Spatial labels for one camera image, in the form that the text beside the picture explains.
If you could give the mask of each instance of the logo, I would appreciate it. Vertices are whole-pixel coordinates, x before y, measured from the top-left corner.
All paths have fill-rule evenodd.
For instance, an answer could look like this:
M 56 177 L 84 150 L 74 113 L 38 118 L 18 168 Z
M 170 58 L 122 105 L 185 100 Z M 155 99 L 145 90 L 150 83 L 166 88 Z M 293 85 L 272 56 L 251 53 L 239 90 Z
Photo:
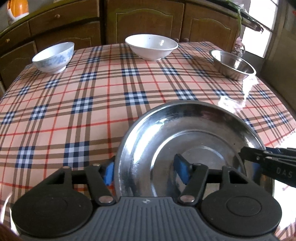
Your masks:
M 146 199 L 146 200 L 144 200 L 144 201 L 142 201 L 143 203 L 145 203 L 145 204 L 148 204 L 148 203 L 150 203 L 151 201 L 149 200 L 149 199 Z

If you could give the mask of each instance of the plaid tablecloth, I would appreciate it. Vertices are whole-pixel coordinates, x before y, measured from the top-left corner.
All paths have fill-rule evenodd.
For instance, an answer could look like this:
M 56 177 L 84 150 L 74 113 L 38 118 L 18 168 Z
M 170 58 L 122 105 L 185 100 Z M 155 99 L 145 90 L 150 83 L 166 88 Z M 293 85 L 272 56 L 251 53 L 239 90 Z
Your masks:
M 215 48 L 180 43 L 152 62 L 117 44 L 76 51 L 60 74 L 28 65 L 0 101 L 0 207 L 11 192 L 8 206 L 61 166 L 106 162 L 133 122 L 155 106 L 176 99 L 243 101 L 243 83 L 213 66 L 208 51 Z M 295 120 L 260 80 L 245 100 L 235 114 L 266 146 L 277 147 L 294 131 Z

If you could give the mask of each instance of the metal screw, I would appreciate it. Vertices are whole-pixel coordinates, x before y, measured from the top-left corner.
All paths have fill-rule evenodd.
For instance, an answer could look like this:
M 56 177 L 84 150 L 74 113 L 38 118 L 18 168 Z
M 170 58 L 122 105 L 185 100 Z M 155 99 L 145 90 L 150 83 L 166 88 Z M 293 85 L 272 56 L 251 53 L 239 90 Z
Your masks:
M 111 202 L 113 202 L 113 197 L 111 197 L 111 196 L 101 196 L 101 197 L 99 197 L 99 201 L 101 202 L 101 203 L 111 203 Z
M 195 198 L 191 195 L 183 195 L 180 197 L 182 202 L 194 202 Z

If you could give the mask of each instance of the black circular disc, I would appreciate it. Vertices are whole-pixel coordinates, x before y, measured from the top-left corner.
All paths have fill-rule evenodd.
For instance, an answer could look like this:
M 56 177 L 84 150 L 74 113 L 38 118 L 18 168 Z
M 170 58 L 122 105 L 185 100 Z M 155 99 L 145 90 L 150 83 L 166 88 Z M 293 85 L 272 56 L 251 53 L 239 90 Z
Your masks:
M 12 208 L 12 219 L 24 233 L 55 238 L 84 225 L 92 213 L 91 201 L 82 193 L 57 185 L 24 195 Z
M 281 220 L 279 203 L 255 185 L 235 184 L 208 195 L 201 204 L 203 217 L 216 229 L 240 237 L 274 231 Z

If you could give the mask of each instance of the stainless steel bowl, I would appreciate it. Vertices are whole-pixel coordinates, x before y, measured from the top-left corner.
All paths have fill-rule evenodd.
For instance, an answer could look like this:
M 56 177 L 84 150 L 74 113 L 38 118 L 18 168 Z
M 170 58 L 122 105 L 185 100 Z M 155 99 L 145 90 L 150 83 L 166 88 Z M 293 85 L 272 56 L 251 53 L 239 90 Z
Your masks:
M 256 70 L 247 61 L 225 51 L 211 50 L 214 66 L 227 78 L 242 81 L 250 75 L 256 75 Z
M 199 101 L 174 101 L 141 116 L 125 134 L 115 160 L 117 196 L 171 196 L 184 189 L 173 172 L 173 158 L 179 153 L 190 163 L 212 169 L 231 165 L 273 192 L 270 178 L 261 175 L 257 164 L 243 161 L 243 146 L 264 149 L 249 126 L 224 109 Z M 208 184 L 205 195 L 218 190 Z

